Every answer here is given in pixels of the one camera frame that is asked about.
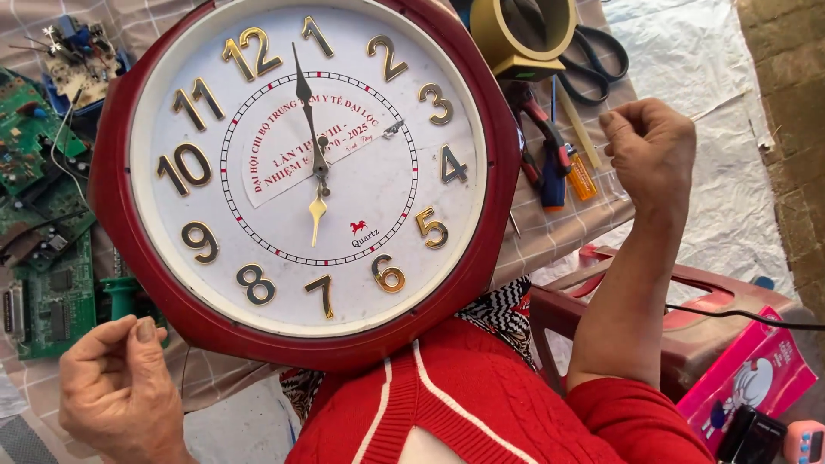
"numeral 2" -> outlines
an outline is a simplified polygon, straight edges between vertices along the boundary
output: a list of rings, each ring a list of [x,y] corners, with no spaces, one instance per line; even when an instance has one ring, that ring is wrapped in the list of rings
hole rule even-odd
[[[430,121],[433,124],[442,125],[450,122],[453,119],[453,104],[441,95],[441,87],[434,83],[427,83],[418,91],[418,101],[424,102],[427,99],[427,94],[432,93],[432,105],[434,107],[444,108],[444,114],[441,116],[432,115]]]
[[[189,167],[186,166],[186,160],[183,159],[183,154],[187,151],[195,155],[195,159],[197,159],[200,168],[203,170],[203,174],[201,174],[199,178],[193,176]],[[204,152],[197,146],[188,142],[179,144],[175,149],[174,158],[177,170],[169,163],[169,158],[167,158],[165,154],[160,157],[158,161],[158,177],[162,178],[164,173],[169,174],[169,178],[172,179],[175,189],[181,196],[189,195],[189,189],[186,188],[186,185],[181,180],[181,175],[188,183],[195,187],[203,187],[209,183],[209,180],[212,178],[212,167],[209,164],[209,160],[204,156]]]
[[[384,36],[383,34],[370,39],[370,41],[366,45],[366,53],[369,56],[375,55],[375,48],[378,45],[383,45],[384,48],[387,50],[387,54],[384,55],[384,80],[389,82],[393,80],[395,76],[398,76],[399,74],[406,71],[407,68],[409,68],[409,66],[407,66],[407,64],[403,61],[393,66],[393,58],[395,58],[395,46],[393,45],[393,41],[388,36]]]
[[[224,110],[220,108],[220,105],[215,100],[215,96],[212,95],[212,91],[209,90],[209,87],[202,78],[197,78],[195,79],[195,88],[192,89],[192,98],[194,98],[197,102],[201,97],[206,100],[206,103],[212,110],[212,114],[214,114],[215,119],[218,121],[224,119],[224,116],[226,116],[224,114]],[[200,118],[200,114],[198,114],[197,109],[195,109],[195,105],[192,104],[192,100],[189,99],[186,92],[183,92],[182,88],[178,88],[175,91],[175,101],[172,102],[172,109],[176,113],[180,112],[181,109],[186,110],[186,114],[189,115],[189,119],[192,120],[192,124],[195,125],[195,128],[199,131],[206,130],[204,120]]]
[[[448,183],[455,178],[461,179],[461,182],[467,182],[467,165],[460,164],[450,147],[444,145],[441,147],[441,181]]]
[[[193,230],[200,231],[203,237],[198,240],[193,239]],[[206,224],[193,220],[189,224],[184,225],[183,229],[181,229],[181,238],[183,239],[183,243],[191,249],[202,249],[206,245],[209,245],[209,254],[198,254],[195,256],[195,260],[198,263],[209,264],[218,257],[218,240],[215,239],[215,235],[212,234],[212,231]]]
[[[254,275],[254,278],[251,281],[247,280],[248,272],[251,272]],[[249,302],[253,305],[265,305],[266,303],[272,301],[272,298],[275,298],[275,284],[272,283],[271,280],[263,277],[263,269],[255,263],[247,264],[242,267],[235,276],[235,279],[238,281],[240,286],[245,286],[247,288],[247,300],[249,300]],[[263,289],[266,290],[266,296],[263,298],[259,298],[258,295],[255,295],[255,289],[259,286],[262,286]]]
[[[235,44],[234,39],[226,40],[224,52],[221,54],[221,56],[224,58],[224,61],[229,61],[230,58],[235,59],[235,63],[241,69],[241,73],[248,81],[255,80],[256,76],[268,73],[276,67],[280,66],[281,63],[283,63],[283,61],[281,61],[280,56],[276,56],[272,59],[266,59],[266,52],[269,51],[269,37],[266,35],[266,32],[264,32],[259,27],[250,27],[241,32],[241,36],[239,37],[241,48],[247,48],[249,46],[250,37],[257,37],[259,42],[257,65],[255,69],[256,72],[254,74],[252,73],[252,70],[249,68],[247,60],[243,57],[241,50]]]
[[[332,303],[329,302],[329,287],[332,285],[332,276],[327,274],[326,276],[321,276],[310,283],[304,285],[304,290],[307,293],[310,293],[312,290],[315,290],[318,287],[321,287],[323,290],[323,314],[327,316],[327,319],[332,319],[334,314],[332,313]]]
[[[378,283],[378,286],[381,287],[381,290],[388,291],[389,293],[395,293],[396,291],[400,291],[404,288],[404,273],[401,272],[401,269],[396,267],[390,266],[385,268],[383,271],[378,269],[378,265],[383,263],[384,261],[389,261],[393,257],[389,256],[388,254],[380,254],[375,259],[372,260],[372,277],[375,278],[375,281]],[[395,283],[390,285],[387,282],[387,277],[394,276]]]
[[[438,240],[428,240],[424,244],[431,249],[439,249],[443,247],[447,243],[447,228],[444,224],[439,220],[431,220],[429,222],[426,221],[428,217],[431,215],[436,214],[436,211],[432,209],[432,206],[429,206],[424,211],[415,215],[415,221],[418,224],[418,229],[421,231],[421,236],[426,237],[427,234],[430,233],[430,230],[438,230],[441,232],[441,237]]]
[[[301,35],[305,39],[308,39],[309,36],[315,37],[315,41],[321,46],[321,50],[323,50],[323,54],[325,54],[327,58],[332,58],[335,54],[335,52],[332,51],[332,47],[329,46],[326,37],[324,37],[321,30],[318,29],[318,25],[315,24],[315,20],[312,17],[304,18],[304,29],[301,31]]]

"pink timer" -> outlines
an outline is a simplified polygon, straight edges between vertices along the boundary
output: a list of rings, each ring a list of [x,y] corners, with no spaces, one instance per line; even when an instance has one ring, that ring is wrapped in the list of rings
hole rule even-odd
[[[815,420],[802,420],[788,426],[785,435],[785,459],[789,464],[823,464],[825,425]]]

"cartoon illustration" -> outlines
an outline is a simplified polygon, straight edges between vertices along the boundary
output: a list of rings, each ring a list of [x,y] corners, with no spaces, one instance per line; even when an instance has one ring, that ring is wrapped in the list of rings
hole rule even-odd
[[[733,420],[733,413],[741,405],[749,405],[756,408],[768,395],[773,382],[773,365],[767,359],[760,357],[751,361],[746,361],[733,376],[733,391],[727,401],[717,400],[710,417],[702,426],[702,432],[706,431],[705,438],[710,439],[716,429],[721,428],[722,433],[728,431],[728,426]]]
[[[369,227],[366,226],[366,223],[363,220],[359,220],[358,224],[351,222],[350,227],[352,228],[353,236],[355,236],[355,234],[357,234],[359,230],[369,229]]]

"red clock frame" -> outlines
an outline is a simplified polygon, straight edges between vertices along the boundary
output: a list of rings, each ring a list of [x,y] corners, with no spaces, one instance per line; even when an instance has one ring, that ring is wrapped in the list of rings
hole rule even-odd
[[[112,243],[146,292],[191,345],[286,366],[327,372],[368,367],[411,343],[483,294],[516,189],[520,136],[495,78],[464,26],[432,0],[373,0],[404,15],[450,57],[481,115],[488,151],[487,191],[478,228],[453,272],[427,298],[394,320],[359,334],[301,339],[252,329],[221,315],[192,295],[169,271],[144,230],[132,197],[130,128],[155,64],[181,34],[215,9],[209,1],[183,17],[123,77],[110,83],[101,115],[88,200]]]

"red knit sweater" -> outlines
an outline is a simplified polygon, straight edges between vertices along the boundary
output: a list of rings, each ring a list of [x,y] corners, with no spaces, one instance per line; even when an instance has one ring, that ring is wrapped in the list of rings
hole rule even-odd
[[[562,400],[506,344],[458,318],[364,375],[327,374],[286,461],[396,462],[413,426],[468,464],[714,462],[650,386],[600,379]]]

